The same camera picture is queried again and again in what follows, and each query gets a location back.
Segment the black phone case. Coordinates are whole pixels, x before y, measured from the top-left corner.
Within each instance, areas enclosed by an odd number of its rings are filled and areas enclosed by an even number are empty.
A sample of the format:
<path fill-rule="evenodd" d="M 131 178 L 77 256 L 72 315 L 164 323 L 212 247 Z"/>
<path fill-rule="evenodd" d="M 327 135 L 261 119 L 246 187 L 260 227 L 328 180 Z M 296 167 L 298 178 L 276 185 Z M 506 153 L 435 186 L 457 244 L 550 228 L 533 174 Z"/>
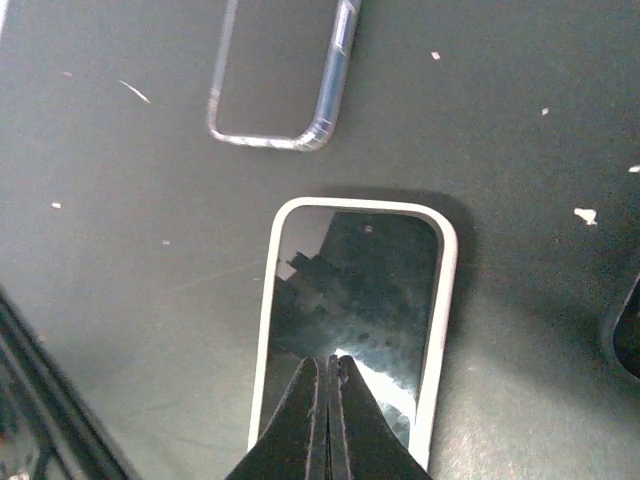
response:
<path fill-rule="evenodd" d="M 639 384 L 639 269 L 620 278 L 600 322 L 601 351 L 615 371 L 628 383 Z"/>

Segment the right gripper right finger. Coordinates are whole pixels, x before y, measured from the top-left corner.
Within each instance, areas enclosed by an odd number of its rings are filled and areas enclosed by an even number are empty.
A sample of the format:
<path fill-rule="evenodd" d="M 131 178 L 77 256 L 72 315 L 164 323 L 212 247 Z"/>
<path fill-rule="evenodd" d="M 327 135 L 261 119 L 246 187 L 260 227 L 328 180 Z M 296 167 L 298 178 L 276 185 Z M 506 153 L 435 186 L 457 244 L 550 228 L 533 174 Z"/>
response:
<path fill-rule="evenodd" d="M 327 468 L 331 479 L 427 479 L 385 420 L 350 356 L 328 360 Z"/>

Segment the black smartphone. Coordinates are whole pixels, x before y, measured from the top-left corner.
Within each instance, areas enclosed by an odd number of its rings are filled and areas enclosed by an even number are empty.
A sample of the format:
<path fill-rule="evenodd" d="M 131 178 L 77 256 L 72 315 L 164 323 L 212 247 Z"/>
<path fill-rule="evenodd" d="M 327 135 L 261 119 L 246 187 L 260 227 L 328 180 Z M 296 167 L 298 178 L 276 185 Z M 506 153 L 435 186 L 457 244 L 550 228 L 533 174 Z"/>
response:
<path fill-rule="evenodd" d="M 410 440 L 439 260 L 423 219 L 302 206 L 278 248 L 259 427 L 306 357 L 352 357 L 391 430 Z"/>

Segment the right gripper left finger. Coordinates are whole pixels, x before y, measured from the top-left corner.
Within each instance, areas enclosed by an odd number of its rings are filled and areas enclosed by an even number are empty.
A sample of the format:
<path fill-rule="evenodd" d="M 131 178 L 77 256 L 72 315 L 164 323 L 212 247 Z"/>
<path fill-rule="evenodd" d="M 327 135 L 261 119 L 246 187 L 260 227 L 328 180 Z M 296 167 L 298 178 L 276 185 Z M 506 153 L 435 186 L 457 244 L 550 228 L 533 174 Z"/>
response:
<path fill-rule="evenodd" d="M 325 358 L 301 361 L 255 445 L 229 479 L 324 479 L 328 372 Z"/>

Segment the beige cased phone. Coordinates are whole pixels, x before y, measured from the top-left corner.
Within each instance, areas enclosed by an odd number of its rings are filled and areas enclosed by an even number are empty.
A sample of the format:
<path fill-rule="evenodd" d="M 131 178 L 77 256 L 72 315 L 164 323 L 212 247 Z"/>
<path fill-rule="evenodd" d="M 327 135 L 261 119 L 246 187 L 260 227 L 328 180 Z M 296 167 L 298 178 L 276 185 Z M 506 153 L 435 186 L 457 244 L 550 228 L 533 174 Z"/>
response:
<path fill-rule="evenodd" d="M 375 213 L 396 212 L 423 219 L 435 230 L 439 239 L 439 260 L 432 299 L 430 329 L 422 370 L 420 397 L 415 422 L 410 432 L 407 448 L 412 457 L 426 470 L 429 465 L 431 439 L 434 425 L 442 359 L 449 321 L 451 297 L 455 279 L 458 241 L 451 223 L 439 212 L 413 203 L 349 198 L 300 197 L 285 203 L 277 212 L 271 230 L 266 262 L 263 298 L 260 313 L 257 363 L 251 417 L 248 434 L 248 451 L 255 445 L 264 429 L 259 427 L 262 393 L 265 382 L 266 358 L 269 343 L 269 321 L 272 306 L 274 273 L 284 220 L 302 206 L 328 206 L 344 210 L 366 210 Z"/>

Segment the blue smartphone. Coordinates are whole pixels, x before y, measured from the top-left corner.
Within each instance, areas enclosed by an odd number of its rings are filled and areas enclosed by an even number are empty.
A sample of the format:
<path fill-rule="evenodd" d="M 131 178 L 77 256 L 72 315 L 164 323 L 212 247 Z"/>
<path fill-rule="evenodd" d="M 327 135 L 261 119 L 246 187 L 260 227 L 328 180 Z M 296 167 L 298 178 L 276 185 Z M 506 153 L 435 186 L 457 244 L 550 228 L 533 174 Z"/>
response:
<path fill-rule="evenodd" d="M 211 93 L 212 130 L 296 138 L 314 119 L 337 1 L 230 1 Z"/>

